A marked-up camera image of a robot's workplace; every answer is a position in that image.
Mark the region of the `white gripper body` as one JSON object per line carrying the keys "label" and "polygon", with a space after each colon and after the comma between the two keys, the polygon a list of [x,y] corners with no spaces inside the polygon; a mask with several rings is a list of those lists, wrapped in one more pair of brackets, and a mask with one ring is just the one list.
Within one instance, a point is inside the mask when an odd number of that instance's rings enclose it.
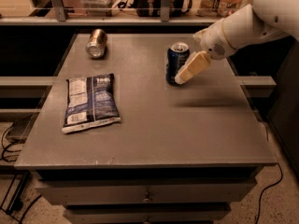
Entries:
{"label": "white gripper body", "polygon": [[221,19],[200,32],[200,46],[213,60],[221,60],[236,53],[225,36],[223,22],[224,19]]}

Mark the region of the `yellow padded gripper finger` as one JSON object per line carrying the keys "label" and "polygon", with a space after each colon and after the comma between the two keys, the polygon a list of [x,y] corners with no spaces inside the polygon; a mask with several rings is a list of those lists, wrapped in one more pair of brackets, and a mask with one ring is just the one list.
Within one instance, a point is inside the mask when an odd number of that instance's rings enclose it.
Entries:
{"label": "yellow padded gripper finger", "polygon": [[207,31],[207,28],[194,33],[192,36],[193,39],[198,43],[205,42],[206,41],[206,31]]}
{"label": "yellow padded gripper finger", "polygon": [[175,82],[179,85],[186,83],[195,75],[210,66],[211,57],[206,51],[194,52],[175,75]]}

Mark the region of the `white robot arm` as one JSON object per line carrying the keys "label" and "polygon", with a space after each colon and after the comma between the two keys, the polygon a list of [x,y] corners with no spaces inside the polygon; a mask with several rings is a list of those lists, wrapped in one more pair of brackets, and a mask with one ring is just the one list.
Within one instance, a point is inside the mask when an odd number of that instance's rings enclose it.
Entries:
{"label": "white robot arm", "polygon": [[201,50],[192,53],[178,70],[175,82],[186,83],[212,61],[227,58],[248,45],[287,35],[299,40],[299,0],[253,0],[193,35]]}

